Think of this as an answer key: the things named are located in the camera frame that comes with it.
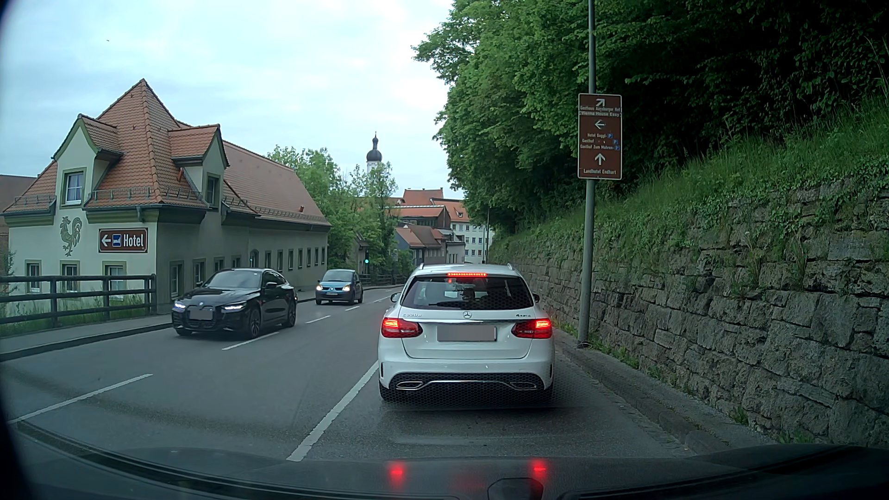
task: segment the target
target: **sky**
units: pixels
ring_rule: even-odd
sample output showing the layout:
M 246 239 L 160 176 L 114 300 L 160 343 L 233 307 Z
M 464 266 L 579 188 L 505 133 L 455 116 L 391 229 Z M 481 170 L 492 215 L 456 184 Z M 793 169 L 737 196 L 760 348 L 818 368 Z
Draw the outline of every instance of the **sky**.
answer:
M 451 0 L 12 0 L 0 22 L 0 173 L 37 176 L 78 113 L 141 78 L 179 120 L 260 154 L 326 147 L 350 170 L 377 133 L 399 191 L 444 188 L 447 86 L 412 45 Z

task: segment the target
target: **rooster mural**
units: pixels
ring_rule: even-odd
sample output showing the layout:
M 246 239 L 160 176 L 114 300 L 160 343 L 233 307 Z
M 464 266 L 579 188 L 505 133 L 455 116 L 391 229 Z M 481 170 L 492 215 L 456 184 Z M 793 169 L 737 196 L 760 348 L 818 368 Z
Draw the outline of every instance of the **rooster mural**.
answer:
M 68 232 L 68 225 L 71 224 L 71 232 Z M 61 224 L 59 227 L 61 228 L 61 240 L 66 243 L 66 245 L 62 245 L 62 250 L 67 250 L 68 252 L 65 254 L 66 256 L 71 256 L 71 250 L 80 243 L 80 228 L 84 226 L 84 222 L 80 220 L 80 217 L 75 217 L 74 222 L 72 222 L 67 216 L 61 218 Z

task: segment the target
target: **license plate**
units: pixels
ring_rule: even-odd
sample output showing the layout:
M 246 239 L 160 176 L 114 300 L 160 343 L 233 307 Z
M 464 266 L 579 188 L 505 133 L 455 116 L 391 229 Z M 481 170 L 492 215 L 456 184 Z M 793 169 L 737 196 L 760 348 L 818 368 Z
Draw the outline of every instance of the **license plate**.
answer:
M 196 309 L 188 312 L 191 319 L 213 319 L 213 311 L 211 309 Z
M 439 342 L 494 342 L 497 328 L 493 325 L 438 325 Z

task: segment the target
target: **black sedan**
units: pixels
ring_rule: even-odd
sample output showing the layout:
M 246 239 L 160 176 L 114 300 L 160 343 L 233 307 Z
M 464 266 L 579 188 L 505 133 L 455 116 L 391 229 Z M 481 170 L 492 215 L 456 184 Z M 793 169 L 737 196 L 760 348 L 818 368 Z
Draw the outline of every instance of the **black sedan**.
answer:
M 296 325 L 296 301 L 293 286 L 274 270 L 221 270 L 173 303 L 172 325 L 179 335 L 229 331 L 256 338 L 268 325 Z

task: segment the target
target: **road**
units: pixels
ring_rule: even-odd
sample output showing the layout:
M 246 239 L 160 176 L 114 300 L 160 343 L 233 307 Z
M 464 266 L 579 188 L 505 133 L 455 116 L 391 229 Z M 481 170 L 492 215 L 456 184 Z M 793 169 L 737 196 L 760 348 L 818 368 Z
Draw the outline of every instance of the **road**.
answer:
M 558 353 L 549 407 L 384 403 L 376 340 L 392 291 L 301 303 L 295 327 L 247 343 L 165 329 L 4 362 L 7 420 L 115 451 L 291 460 L 692 454 Z

